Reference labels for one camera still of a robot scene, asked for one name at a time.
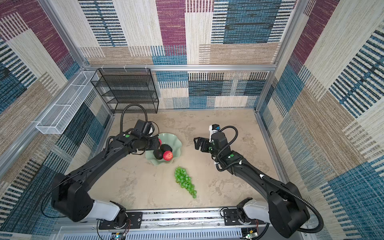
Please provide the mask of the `green fake grape bunch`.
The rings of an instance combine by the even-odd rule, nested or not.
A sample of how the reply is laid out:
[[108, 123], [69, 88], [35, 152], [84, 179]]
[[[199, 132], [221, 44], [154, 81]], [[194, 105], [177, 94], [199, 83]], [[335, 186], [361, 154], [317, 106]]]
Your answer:
[[195, 185], [192, 183], [192, 178], [187, 173], [187, 170], [182, 167], [177, 167], [175, 169], [175, 181], [180, 185], [181, 188], [188, 191], [188, 193], [194, 198], [197, 198], [197, 190]]

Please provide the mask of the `dark fake avocado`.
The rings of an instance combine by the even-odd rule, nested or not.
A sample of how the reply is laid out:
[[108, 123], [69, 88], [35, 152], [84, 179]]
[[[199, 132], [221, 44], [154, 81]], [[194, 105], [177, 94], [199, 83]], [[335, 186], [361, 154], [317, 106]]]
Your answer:
[[167, 152], [167, 151], [172, 152], [173, 151], [172, 147], [170, 147], [167, 144], [160, 145], [160, 150], [163, 151], [163, 152]]
[[164, 155], [164, 152], [161, 150], [161, 149], [157, 149], [153, 152], [154, 154], [154, 157], [157, 159], [157, 160], [162, 160], [163, 159], [163, 155]]

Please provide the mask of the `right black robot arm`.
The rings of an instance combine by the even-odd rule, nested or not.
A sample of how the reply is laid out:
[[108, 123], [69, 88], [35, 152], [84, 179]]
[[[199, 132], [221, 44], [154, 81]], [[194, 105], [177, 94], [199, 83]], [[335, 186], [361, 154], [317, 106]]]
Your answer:
[[219, 125], [210, 126], [209, 138], [194, 138], [195, 149], [211, 154], [219, 172], [228, 171], [257, 190], [266, 200], [258, 204], [254, 199], [244, 199], [237, 205], [237, 214], [243, 224], [261, 220], [272, 225], [283, 237], [289, 238], [295, 232], [315, 234], [324, 228], [320, 212], [305, 200], [298, 187], [278, 181], [254, 167], [246, 158], [230, 148], [237, 139], [227, 140]]

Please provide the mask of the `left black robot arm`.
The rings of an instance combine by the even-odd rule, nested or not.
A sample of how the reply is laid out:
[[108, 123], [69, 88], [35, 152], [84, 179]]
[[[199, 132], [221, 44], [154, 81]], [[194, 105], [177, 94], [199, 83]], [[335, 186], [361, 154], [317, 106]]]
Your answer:
[[124, 130], [120, 122], [120, 132], [108, 137], [105, 148], [99, 154], [70, 173], [54, 177], [51, 190], [42, 197], [40, 211], [44, 217], [50, 218], [44, 212], [45, 204], [50, 202], [62, 218], [69, 218], [73, 222], [96, 219], [115, 229], [127, 225], [128, 216], [124, 206], [113, 201], [94, 200], [89, 191], [121, 159], [128, 155], [143, 155], [160, 146], [158, 135], [154, 133], [156, 126], [148, 120], [147, 111], [139, 104], [136, 107], [143, 111], [144, 120], [137, 120], [135, 127], [128, 130]]

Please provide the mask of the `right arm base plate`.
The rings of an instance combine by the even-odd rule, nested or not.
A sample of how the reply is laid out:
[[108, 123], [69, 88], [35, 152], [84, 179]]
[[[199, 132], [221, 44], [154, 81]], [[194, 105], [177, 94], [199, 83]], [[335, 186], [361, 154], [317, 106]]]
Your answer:
[[265, 225], [266, 223], [260, 220], [246, 220], [245, 222], [240, 220], [236, 209], [222, 208], [220, 209], [220, 215], [225, 221], [226, 226], [253, 226], [253, 225]]

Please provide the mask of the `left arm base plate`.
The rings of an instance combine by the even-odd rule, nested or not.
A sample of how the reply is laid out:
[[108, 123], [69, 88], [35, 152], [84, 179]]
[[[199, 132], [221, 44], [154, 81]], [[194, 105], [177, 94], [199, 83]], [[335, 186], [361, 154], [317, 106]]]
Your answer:
[[98, 224], [98, 230], [128, 230], [139, 229], [142, 224], [143, 212], [120, 213], [113, 221], [102, 220]]

